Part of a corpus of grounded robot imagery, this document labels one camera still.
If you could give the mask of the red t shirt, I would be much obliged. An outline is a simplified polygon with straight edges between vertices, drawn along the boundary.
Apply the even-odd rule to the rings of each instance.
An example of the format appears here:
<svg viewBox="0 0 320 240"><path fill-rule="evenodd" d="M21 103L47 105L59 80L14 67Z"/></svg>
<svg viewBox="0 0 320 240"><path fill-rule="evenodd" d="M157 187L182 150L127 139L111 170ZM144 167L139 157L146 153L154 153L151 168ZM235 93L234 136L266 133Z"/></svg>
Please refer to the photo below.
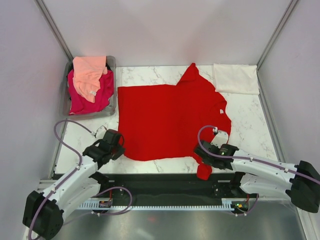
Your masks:
<svg viewBox="0 0 320 240"><path fill-rule="evenodd" d="M192 157L197 177L212 173L194 153L198 132L207 125L231 132L227 101L192 63L175 85L121 86L118 88L119 125L124 155L135 161Z"/></svg>

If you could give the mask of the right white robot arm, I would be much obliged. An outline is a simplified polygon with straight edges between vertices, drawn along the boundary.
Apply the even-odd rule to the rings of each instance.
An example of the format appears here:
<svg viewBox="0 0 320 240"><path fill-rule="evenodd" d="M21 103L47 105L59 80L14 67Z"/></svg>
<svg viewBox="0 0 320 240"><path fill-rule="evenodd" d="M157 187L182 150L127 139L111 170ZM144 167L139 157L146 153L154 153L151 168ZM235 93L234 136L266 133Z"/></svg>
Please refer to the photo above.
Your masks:
<svg viewBox="0 0 320 240"><path fill-rule="evenodd" d="M235 197L255 195L288 199L309 213L320 209L320 174L307 161L299 164L274 162L260 158L219 139L224 131L216 131L211 142L198 140L194 153L203 164L230 170L233 177L229 191Z"/></svg>

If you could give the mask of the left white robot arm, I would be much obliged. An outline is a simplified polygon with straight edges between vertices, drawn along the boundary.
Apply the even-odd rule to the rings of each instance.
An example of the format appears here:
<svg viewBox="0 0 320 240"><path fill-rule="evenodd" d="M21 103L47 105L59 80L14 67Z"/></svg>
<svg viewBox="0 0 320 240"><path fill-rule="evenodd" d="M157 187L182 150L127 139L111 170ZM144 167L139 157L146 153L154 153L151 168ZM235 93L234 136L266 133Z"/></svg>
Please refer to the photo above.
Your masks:
<svg viewBox="0 0 320 240"><path fill-rule="evenodd" d="M93 196L110 191L108 178L99 169L125 152L124 137L109 129L103 138L88 146L79 163L41 192L32 191L26 199L22 223L30 233L51 240L67 217Z"/></svg>

